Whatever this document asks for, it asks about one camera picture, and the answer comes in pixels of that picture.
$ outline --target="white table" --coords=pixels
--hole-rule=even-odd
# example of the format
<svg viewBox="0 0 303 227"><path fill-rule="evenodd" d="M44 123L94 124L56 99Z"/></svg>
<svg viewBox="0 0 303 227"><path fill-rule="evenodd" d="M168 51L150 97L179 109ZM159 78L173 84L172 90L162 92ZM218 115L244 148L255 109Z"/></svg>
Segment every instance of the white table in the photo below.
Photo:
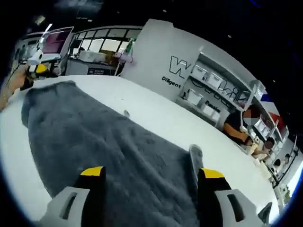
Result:
<svg viewBox="0 0 303 227"><path fill-rule="evenodd" d="M230 186L244 193L257 206L257 211L272 201L270 219L278 214L270 182L262 177L249 156L207 122L174 102L119 77L64 76L36 81L34 87L66 80L75 81L80 89L120 114L127 110L132 121L183 149L197 144L202 148L205 167L222 172ZM21 122L26 92L17 91L0 114L1 160L19 205L30 219L39 220L51 197L38 175L29 147L28 129Z"/></svg>

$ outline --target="face mask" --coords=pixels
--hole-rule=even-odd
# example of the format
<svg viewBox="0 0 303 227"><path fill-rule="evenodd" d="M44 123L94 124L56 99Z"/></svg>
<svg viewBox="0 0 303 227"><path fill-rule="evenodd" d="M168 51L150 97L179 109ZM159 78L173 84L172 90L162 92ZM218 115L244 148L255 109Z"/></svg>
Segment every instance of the face mask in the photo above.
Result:
<svg viewBox="0 0 303 227"><path fill-rule="evenodd" d="M259 118L255 118L255 117L244 117L243 121L247 124L247 125L255 125L258 122Z"/></svg>

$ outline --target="white box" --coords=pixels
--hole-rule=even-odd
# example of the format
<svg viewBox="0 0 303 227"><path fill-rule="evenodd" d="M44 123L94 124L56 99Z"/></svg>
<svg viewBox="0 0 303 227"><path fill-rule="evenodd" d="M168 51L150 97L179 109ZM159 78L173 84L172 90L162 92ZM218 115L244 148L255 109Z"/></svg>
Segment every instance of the white box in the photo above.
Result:
<svg viewBox="0 0 303 227"><path fill-rule="evenodd" d="M222 83L222 80L223 79L221 77L217 76L214 73L211 73L206 81L207 81L207 83L209 83L210 85L212 85L213 87L218 89Z"/></svg>
<svg viewBox="0 0 303 227"><path fill-rule="evenodd" d="M188 93L187 101L189 101L190 103L192 103L194 105L198 105L198 103L200 102L200 100L202 98L203 98L203 96L201 94L197 93L193 89L190 89L189 93Z"/></svg>
<svg viewBox="0 0 303 227"><path fill-rule="evenodd" d="M212 119L217 122L220 118L220 114L217 111L214 111L212 114Z"/></svg>
<svg viewBox="0 0 303 227"><path fill-rule="evenodd" d="M192 72L192 76L198 80L203 80L206 73L207 73L207 70L195 65L193 72Z"/></svg>
<svg viewBox="0 0 303 227"><path fill-rule="evenodd" d="M255 96L255 98L256 98L257 100L260 101L261 98L262 98L262 96L263 96L263 94L264 94L264 92L265 92L265 87L264 87L264 85L262 84L262 82L261 82L260 80L256 80L256 79L255 79L255 80L252 80L252 81L250 82L250 88L253 89L254 86L257 87L257 90L256 90L254 96Z"/></svg>
<svg viewBox="0 0 303 227"><path fill-rule="evenodd" d="M105 62L106 61L106 54L105 53L94 53L95 59L94 62Z"/></svg>
<svg viewBox="0 0 303 227"><path fill-rule="evenodd" d="M95 54L93 51L81 51L79 59L85 62L93 62L95 59Z"/></svg>
<svg viewBox="0 0 303 227"><path fill-rule="evenodd" d="M264 130L262 131L262 135L264 136L264 137L266 137L268 134L269 134L269 129L268 129L268 127L265 127L264 128Z"/></svg>
<svg viewBox="0 0 303 227"><path fill-rule="evenodd" d="M260 123L258 125L259 131L263 131L264 128L265 128L265 124L263 123L263 121L260 121Z"/></svg>
<svg viewBox="0 0 303 227"><path fill-rule="evenodd" d="M203 103L203 105L201 106L201 110L203 113L205 113L206 115L209 115L209 116L212 116L215 111L213 108L206 105L205 103Z"/></svg>

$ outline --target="gray towel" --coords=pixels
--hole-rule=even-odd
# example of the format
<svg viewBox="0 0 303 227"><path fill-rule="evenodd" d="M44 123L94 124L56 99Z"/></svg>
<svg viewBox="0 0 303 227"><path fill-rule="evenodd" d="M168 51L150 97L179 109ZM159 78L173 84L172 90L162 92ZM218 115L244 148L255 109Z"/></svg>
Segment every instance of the gray towel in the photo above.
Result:
<svg viewBox="0 0 303 227"><path fill-rule="evenodd" d="M31 89L22 122L52 197L72 186L84 169L106 166L103 226L199 226L189 152L98 102L74 82Z"/></svg>

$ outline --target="computer monitor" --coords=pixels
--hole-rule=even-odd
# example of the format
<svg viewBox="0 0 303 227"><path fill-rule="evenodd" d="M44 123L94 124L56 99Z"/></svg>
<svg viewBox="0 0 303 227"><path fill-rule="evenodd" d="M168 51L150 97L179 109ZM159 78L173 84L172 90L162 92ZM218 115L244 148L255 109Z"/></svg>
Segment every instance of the computer monitor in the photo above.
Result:
<svg viewBox="0 0 303 227"><path fill-rule="evenodd" d="M73 27L65 27L51 31L44 42L42 52L59 54L63 57L67 53L72 30Z"/></svg>

